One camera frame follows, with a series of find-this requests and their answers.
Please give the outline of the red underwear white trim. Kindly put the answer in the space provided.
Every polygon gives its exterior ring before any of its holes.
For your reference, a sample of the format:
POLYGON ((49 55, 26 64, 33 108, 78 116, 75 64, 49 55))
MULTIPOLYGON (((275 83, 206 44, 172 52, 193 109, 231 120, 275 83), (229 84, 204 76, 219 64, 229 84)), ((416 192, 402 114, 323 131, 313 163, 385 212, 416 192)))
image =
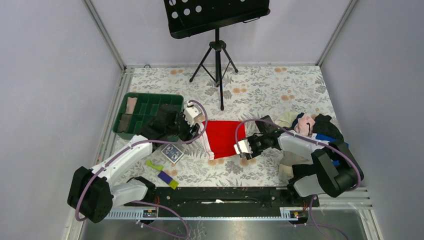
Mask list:
POLYGON ((240 123, 241 121, 208 121, 205 132, 199 138, 208 160, 236 155, 235 133, 240 123))

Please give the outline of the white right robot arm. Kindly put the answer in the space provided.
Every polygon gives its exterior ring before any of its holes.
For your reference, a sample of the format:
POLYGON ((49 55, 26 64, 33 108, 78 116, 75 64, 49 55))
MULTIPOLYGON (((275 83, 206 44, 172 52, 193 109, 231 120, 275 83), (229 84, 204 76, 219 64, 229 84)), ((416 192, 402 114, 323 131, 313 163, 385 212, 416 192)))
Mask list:
POLYGON ((363 171, 344 141, 316 140, 273 123, 269 116, 253 122, 258 133, 243 139, 234 137, 234 149, 242 158, 249 160, 273 148, 294 153, 312 163, 313 174, 295 174, 288 184, 286 198, 291 205, 299 206, 312 195, 326 194, 336 198, 358 188, 364 179, 363 171))

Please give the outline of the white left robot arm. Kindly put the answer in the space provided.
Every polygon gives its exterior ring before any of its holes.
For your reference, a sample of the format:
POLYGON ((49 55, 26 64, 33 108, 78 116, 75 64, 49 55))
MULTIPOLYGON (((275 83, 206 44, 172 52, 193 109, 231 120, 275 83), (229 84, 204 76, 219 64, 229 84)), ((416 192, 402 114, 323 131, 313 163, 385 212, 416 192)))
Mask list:
POLYGON ((170 138, 177 137, 178 144, 197 140, 204 133, 200 117, 207 121, 207 116, 205 108, 196 100, 189 100, 183 109, 163 104, 124 147, 91 168, 78 168, 67 197, 67 204, 75 210, 75 220, 98 223, 115 207, 133 201, 144 206, 152 204, 155 192, 146 183, 132 179, 117 185, 117 180, 161 145, 170 144, 170 138))

